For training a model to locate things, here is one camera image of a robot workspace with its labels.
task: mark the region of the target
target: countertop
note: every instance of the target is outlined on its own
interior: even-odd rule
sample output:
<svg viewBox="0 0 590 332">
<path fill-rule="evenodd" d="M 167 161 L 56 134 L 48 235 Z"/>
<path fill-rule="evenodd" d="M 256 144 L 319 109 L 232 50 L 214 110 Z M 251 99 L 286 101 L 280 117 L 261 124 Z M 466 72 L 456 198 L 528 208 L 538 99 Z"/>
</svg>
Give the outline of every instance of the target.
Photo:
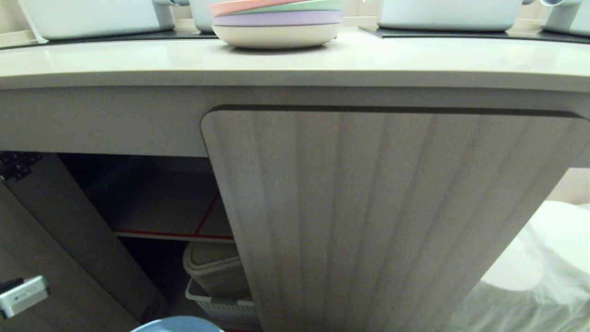
<svg viewBox="0 0 590 332">
<path fill-rule="evenodd" d="M 590 46 L 470 38 L 381 39 L 346 27 L 304 50 L 219 40 L 42 45 L 0 51 L 0 89 L 80 86 L 480 87 L 590 92 Z"/>
</svg>

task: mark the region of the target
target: cabinet hinge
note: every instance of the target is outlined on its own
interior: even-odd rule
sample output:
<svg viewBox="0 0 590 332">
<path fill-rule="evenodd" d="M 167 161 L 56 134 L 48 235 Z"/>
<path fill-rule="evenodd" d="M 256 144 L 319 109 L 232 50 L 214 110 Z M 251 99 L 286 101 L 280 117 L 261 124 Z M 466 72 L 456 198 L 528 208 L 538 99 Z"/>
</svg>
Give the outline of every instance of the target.
<svg viewBox="0 0 590 332">
<path fill-rule="evenodd" d="M 37 152 L 0 152 L 0 182 L 18 182 L 31 173 L 30 166 L 41 160 Z"/>
</svg>

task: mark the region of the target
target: purple plate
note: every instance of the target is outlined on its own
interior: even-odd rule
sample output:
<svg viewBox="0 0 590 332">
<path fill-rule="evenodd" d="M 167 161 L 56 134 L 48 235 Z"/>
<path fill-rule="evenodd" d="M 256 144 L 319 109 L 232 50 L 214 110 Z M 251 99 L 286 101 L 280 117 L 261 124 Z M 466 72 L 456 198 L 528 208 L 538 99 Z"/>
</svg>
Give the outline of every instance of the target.
<svg viewBox="0 0 590 332">
<path fill-rule="evenodd" d="M 287 25 L 316 25 L 342 22 L 343 11 L 263 12 L 219 16 L 213 25 L 225 27 L 270 27 Z"/>
</svg>

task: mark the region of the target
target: stacked plates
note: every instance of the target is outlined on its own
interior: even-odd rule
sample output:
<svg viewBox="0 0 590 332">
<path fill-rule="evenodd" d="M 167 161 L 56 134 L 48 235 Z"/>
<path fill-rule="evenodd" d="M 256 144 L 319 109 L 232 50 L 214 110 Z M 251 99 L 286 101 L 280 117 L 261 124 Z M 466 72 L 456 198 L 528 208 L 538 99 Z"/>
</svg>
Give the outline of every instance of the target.
<svg viewBox="0 0 590 332">
<path fill-rule="evenodd" d="M 299 48 L 333 39 L 344 0 L 236 0 L 209 6 L 213 30 L 229 45 Z"/>
</svg>

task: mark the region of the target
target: cabinet shelf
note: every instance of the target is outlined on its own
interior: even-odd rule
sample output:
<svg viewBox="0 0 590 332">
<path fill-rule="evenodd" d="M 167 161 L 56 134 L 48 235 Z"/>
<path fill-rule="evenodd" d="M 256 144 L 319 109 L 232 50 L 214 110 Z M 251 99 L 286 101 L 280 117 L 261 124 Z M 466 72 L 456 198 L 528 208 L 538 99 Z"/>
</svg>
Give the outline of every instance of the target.
<svg viewBox="0 0 590 332">
<path fill-rule="evenodd" d="M 118 236 L 234 243 L 215 177 L 208 173 L 159 172 L 115 225 Z"/>
</svg>

